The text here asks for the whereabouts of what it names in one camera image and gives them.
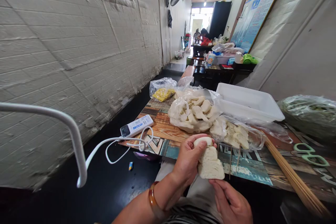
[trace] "bracelet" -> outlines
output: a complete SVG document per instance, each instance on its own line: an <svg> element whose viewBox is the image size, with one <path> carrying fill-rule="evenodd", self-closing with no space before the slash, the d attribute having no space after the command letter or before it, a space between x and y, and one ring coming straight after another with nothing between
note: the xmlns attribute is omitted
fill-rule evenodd
<svg viewBox="0 0 336 224"><path fill-rule="evenodd" d="M158 183L158 181L155 181L149 188L148 198L149 198L149 204L151 205L151 209L158 219L164 219L166 217L165 211L163 211L159 205L157 204L155 197L154 197L154 187Z"/></svg>

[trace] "scissors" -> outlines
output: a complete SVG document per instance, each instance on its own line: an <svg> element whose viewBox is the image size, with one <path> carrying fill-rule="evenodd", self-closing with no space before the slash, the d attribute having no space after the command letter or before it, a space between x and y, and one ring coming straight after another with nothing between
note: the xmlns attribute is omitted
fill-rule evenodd
<svg viewBox="0 0 336 224"><path fill-rule="evenodd" d="M308 149L306 150L302 150L299 149L298 146L299 145L303 145L305 147L307 147ZM315 150L310 147L308 144L306 143L297 143L294 145L294 150L291 152L280 152L282 156L296 156L299 158L302 158L304 161L312 164L312 165L316 165L316 166L322 166L322 167L327 167L330 166L330 164L328 163L327 160L325 160L324 157L320 156L320 155L312 155L311 153L314 153ZM316 163L310 159L319 159L319 161L321 163Z"/></svg>

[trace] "box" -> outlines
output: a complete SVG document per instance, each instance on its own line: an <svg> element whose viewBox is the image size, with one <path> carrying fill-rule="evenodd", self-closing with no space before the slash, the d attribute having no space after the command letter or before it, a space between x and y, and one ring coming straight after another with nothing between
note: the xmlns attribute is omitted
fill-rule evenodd
<svg viewBox="0 0 336 224"><path fill-rule="evenodd" d="M225 83L219 83L216 92L222 96L220 106L224 114L262 121L285 119L277 103L268 93Z"/></svg>

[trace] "wooden skewer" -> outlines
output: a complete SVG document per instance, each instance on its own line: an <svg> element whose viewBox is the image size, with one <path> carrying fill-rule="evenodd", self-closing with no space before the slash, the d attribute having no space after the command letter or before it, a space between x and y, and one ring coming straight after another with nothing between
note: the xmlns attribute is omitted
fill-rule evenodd
<svg viewBox="0 0 336 224"><path fill-rule="evenodd" d="M232 162L232 147L230 149L230 173L229 173L229 180L231 178L231 162Z"/></svg>
<svg viewBox="0 0 336 224"><path fill-rule="evenodd" d="M237 171L238 171L239 158L240 158L240 145L239 145L239 153L238 153L238 160L237 160L236 173L237 173Z"/></svg>
<svg viewBox="0 0 336 224"><path fill-rule="evenodd" d="M272 142L266 138L265 142L268 150L273 155L284 175L292 185L295 192L298 194L303 204L308 210L320 218L333 218L329 210L322 204L316 195L309 189L303 180L297 175L293 168L289 165L286 159L280 154Z"/></svg>

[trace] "black floor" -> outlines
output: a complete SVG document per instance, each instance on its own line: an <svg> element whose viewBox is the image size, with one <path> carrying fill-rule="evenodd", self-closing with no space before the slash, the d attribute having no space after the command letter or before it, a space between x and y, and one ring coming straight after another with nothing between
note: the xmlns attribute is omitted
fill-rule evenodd
<svg viewBox="0 0 336 224"><path fill-rule="evenodd" d="M155 79L171 77L178 81L184 70L184 65L169 64ZM148 101L149 85L84 146L85 156L102 140L120 136L120 127L133 121ZM112 165L105 157L106 146L107 144L103 145L91 161L88 179L83 188L76 188L78 171L75 158L71 157L40 191L25 194L23 199L9 206L5 214L1 214L1 222L111 223L123 207L154 182L160 164L159 160L140 160L129 151L118 163ZM109 156L116 160L126 149L115 145L109 149ZM131 161L133 170L128 171ZM284 193L234 176L231 176L230 183L249 201L254 223L285 223L280 211L283 195L289 194L294 198L291 204L298 200L293 193Z"/></svg>

